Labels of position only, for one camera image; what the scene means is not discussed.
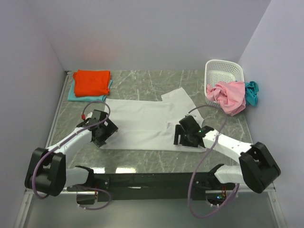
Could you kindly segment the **white t shirt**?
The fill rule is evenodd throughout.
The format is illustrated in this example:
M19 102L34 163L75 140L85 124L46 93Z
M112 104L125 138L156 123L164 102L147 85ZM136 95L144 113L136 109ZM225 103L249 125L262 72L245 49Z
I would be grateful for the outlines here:
M202 148L174 145L175 126L188 111L198 124L204 119L183 88L161 96L161 101L107 99L110 120L118 127L101 149L202 152Z

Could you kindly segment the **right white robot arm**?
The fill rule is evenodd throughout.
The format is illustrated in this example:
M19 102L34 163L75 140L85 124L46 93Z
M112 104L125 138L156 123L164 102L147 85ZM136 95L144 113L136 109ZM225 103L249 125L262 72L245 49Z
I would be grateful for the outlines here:
M281 170L268 148L261 142L250 144L219 133L216 129L200 127L193 116L186 116L175 126L175 145L213 149L237 162L235 166L216 165L208 172L203 186L218 190L224 184L245 184L253 192L262 193Z

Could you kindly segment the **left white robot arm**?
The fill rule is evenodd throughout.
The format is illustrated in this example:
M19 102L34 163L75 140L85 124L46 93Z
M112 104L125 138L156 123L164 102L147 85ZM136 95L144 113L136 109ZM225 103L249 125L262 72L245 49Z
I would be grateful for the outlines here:
M79 165L69 169L67 162L86 144L105 145L117 131L118 127L109 119L108 113L94 110L60 142L33 151L25 187L45 196L57 196L64 188L75 185L85 191L91 190L96 183L93 169Z

